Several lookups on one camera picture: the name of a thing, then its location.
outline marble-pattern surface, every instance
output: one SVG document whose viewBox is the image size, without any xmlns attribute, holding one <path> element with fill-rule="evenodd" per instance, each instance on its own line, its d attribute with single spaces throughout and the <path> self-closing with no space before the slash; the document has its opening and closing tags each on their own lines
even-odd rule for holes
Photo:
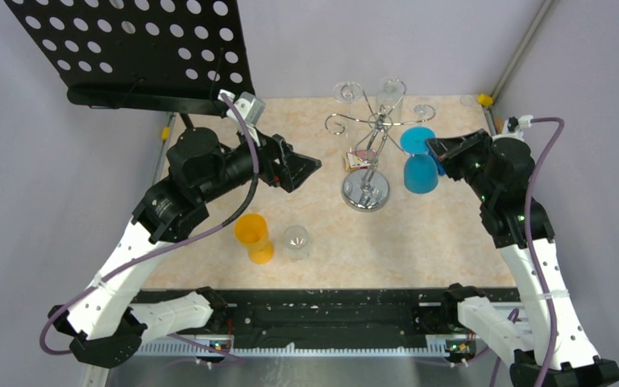
<svg viewBox="0 0 619 387">
<path fill-rule="evenodd" d="M 402 118 L 415 119 L 405 99 Z M 459 96 L 432 97 L 438 115 L 425 125 L 439 137 L 486 128 L 480 106 L 464 106 Z M 291 261 L 277 243 L 268 264 L 253 264 L 229 226 L 190 244 L 160 264 L 146 289 L 294 289 L 294 288 L 408 288 L 439 287 L 454 282 L 478 286 L 511 286 L 513 278 L 491 238 L 480 224 L 479 201 L 463 182 L 443 177 L 435 191 L 416 195 L 403 185 L 406 155 L 386 145 L 379 170 L 388 178 L 391 197 L 377 212 L 361 213 L 348 207 L 340 187 L 346 176 L 342 150 L 347 141 L 324 130 L 324 119 L 344 108 L 333 98 L 269 99 L 258 128 L 278 133 L 296 152 L 322 160 L 323 166 L 295 192 L 288 194 L 260 182 L 247 212 L 262 214 L 272 241 L 286 227 L 301 225 L 312 238 L 304 261 Z M 367 117 L 364 102 L 353 108 Z M 215 130 L 220 141 L 235 145 L 235 123 L 219 117 L 192 116 L 196 126 Z M 395 127 L 399 139 L 405 128 Z M 172 143 L 184 125 L 177 120 Z M 165 165 L 163 176 L 167 174 Z M 210 217 L 198 233 L 229 217 L 247 192 L 247 185 L 207 205 Z"/>
</svg>

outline chrome base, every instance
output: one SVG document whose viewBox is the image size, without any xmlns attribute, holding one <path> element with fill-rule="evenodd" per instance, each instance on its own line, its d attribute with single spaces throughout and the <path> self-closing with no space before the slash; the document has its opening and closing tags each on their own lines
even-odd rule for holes
<svg viewBox="0 0 619 387">
<path fill-rule="evenodd" d="M 390 197 L 390 184 L 382 173 L 375 171 L 368 187 L 362 188 L 362 177 L 368 169 L 356 170 L 343 181 L 343 199 L 345 203 L 358 211 L 372 212 L 385 206 Z"/>
</svg>

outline white wall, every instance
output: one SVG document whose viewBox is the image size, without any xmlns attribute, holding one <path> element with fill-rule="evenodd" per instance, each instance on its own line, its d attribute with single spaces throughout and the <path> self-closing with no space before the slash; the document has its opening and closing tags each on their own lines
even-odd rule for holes
<svg viewBox="0 0 619 387">
<path fill-rule="evenodd" d="M 39 329 L 117 243 L 150 185 L 166 122 L 73 106 L 65 92 L 0 2 L 0 387 L 79 385 L 84 368 L 44 355 Z M 59 338 L 52 344 L 66 347 Z"/>
<path fill-rule="evenodd" d="M 492 92 L 540 0 L 239 0 L 255 91 L 326 97 L 340 81 L 375 94 Z"/>
<path fill-rule="evenodd" d="M 498 111 L 566 120 L 536 197 L 583 327 L 619 365 L 619 2 L 560 2 Z M 539 152 L 553 130 L 541 124 L 526 137 Z"/>
</svg>

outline yellow clip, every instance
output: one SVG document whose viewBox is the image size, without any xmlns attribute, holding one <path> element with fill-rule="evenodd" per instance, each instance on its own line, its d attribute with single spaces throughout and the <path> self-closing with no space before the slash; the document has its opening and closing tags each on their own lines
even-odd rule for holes
<svg viewBox="0 0 619 387">
<path fill-rule="evenodd" d="M 477 101 L 483 107 L 490 107 L 494 103 L 494 101 L 492 100 L 492 97 L 490 97 L 487 94 L 479 94 Z"/>
</svg>

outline orange cup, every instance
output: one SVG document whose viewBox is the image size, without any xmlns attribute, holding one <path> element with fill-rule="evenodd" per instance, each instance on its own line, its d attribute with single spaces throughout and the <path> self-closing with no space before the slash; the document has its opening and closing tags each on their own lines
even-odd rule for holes
<svg viewBox="0 0 619 387">
<path fill-rule="evenodd" d="M 262 215 L 247 214 L 234 225 L 236 239 L 247 250 L 247 256 L 256 264 L 266 264 L 274 256 L 274 245 L 269 241 L 267 222 Z"/>
</svg>

